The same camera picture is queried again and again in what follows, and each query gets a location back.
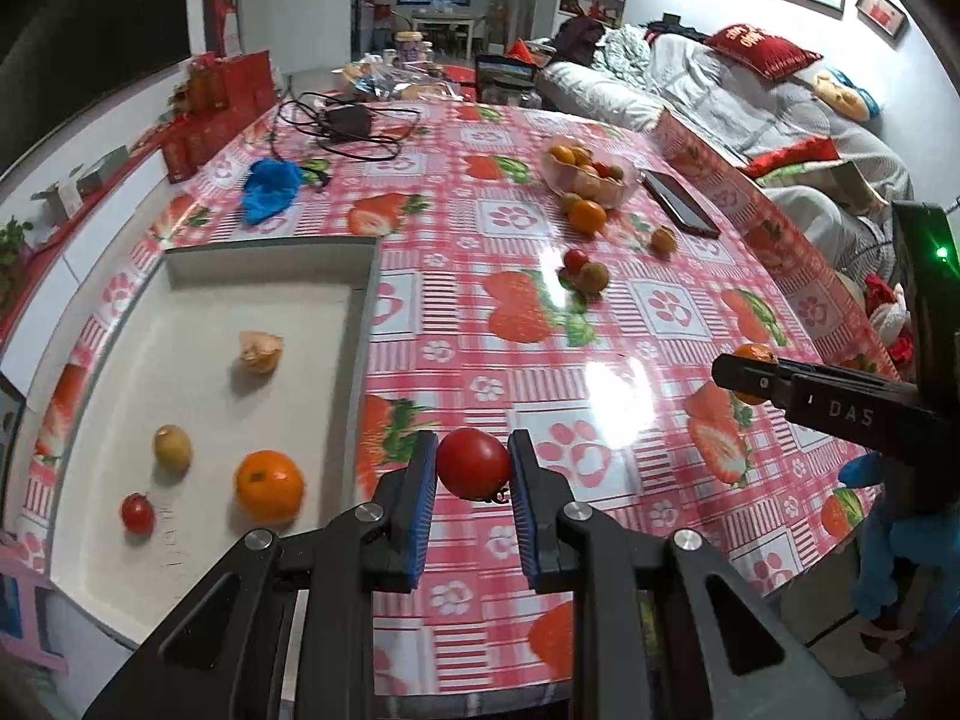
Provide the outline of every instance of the smartphone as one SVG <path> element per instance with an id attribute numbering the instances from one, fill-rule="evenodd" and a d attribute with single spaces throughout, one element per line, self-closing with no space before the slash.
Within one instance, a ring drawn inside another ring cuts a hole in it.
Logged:
<path id="1" fill-rule="evenodd" d="M 645 170 L 643 185 L 680 230 L 701 238 L 720 237 L 720 228 L 672 175 Z"/>

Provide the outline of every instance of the strawberry print tablecloth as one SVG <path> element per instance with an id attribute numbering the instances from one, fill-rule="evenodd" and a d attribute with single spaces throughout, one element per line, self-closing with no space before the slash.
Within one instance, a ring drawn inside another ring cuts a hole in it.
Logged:
<path id="1" fill-rule="evenodd" d="M 316 234 L 382 239 L 359 498 L 406 461 L 419 427 L 443 434 L 467 425 L 501 440 L 525 428 L 578 499 L 658 536 L 696 528 L 762 593 L 850 532 L 869 496 L 833 491 L 858 447 L 790 425 L 768 405 L 746 406 L 709 381 L 713 359 L 746 341 L 793 360 L 893 375 L 833 272 L 749 180 L 669 115 L 640 135 L 541 111 L 403 107 L 421 119 L 389 162 L 331 156 L 280 124 L 277 150 L 326 167 L 332 181 L 325 189 L 306 181 L 293 205 L 258 227 L 241 223 L 238 202 L 248 165 L 270 154 L 272 115 L 184 184 L 104 291 L 56 389 L 18 520 L 24 562 L 46 570 L 75 409 L 162 250 Z M 378 117 L 377 130 L 402 133 L 406 121 Z M 601 236 L 574 233 L 539 178 L 543 144 L 558 133 L 678 175 L 722 236 L 680 236 L 670 261 L 656 259 L 646 242 L 667 220 L 642 189 Z M 570 245 L 610 269 L 602 300 L 584 303 L 560 285 Z M 380 695 L 448 696 L 460 703 L 447 712 L 467 713 L 478 696 L 549 700 L 554 683 L 569 678 L 569 599 L 527 589 L 509 505 L 440 488 L 419 589 L 377 595 L 374 611 Z M 510 707 L 484 701 L 485 710 Z"/>

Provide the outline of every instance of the blue glove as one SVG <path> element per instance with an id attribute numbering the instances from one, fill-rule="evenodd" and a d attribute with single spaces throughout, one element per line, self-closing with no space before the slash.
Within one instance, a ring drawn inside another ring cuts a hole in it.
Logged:
<path id="1" fill-rule="evenodd" d="M 261 159 L 254 162 L 243 185 L 245 224 L 259 224 L 285 211 L 304 183 L 304 173 L 295 162 Z"/>
<path id="2" fill-rule="evenodd" d="M 839 479 L 849 488 L 880 484 L 880 455 L 872 452 L 851 460 L 840 469 Z M 911 517 L 893 525 L 883 521 L 882 511 L 883 501 L 878 498 L 864 523 L 853 605 L 861 617 L 874 620 L 882 607 L 896 602 L 892 576 L 895 557 L 933 568 L 933 585 L 912 642 L 917 649 L 928 649 L 960 611 L 960 508 L 932 517 Z"/>

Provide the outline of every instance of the black tv screen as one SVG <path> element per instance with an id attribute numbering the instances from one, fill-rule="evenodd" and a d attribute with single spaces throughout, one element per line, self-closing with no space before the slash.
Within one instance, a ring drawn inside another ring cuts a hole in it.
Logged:
<path id="1" fill-rule="evenodd" d="M 189 56 L 186 0 L 38 0 L 0 43 L 0 175 L 98 100 Z"/>

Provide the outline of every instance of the metal bolt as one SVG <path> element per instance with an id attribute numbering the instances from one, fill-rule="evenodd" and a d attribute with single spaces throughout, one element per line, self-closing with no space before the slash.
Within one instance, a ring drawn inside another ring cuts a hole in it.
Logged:
<path id="1" fill-rule="evenodd" d="M 590 504 L 581 503 L 580 501 L 570 501 L 563 507 L 563 514 L 565 514 L 568 519 L 583 522 L 593 517 L 593 509 L 590 507 Z"/>
<path id="2" fill-rule="evenodd" d="M 378 503 L 362 503 L 353 513 L 361 522 L 378 522 L 383 517 L 383 507 Z"/>
<path id="3" fill-rule="evenodd" d="M 704 545 L 704 538 L 696 531 L 691 531 L 690 528 L 684 528 L 682 531 L 674 533 L 673 542 L 676 546 L 680 547 L 680 549 L 688 552 L 696 552 Z"/>
<path id="4" fill-rule="evenodd" d="M 243 537 L 244 546 L 247 549 L 253 549 L 254 552 L 266 549 L 273 540 L 274 535 L 266 528 L 257 528 L 256 531 L 250 531 Z"/>

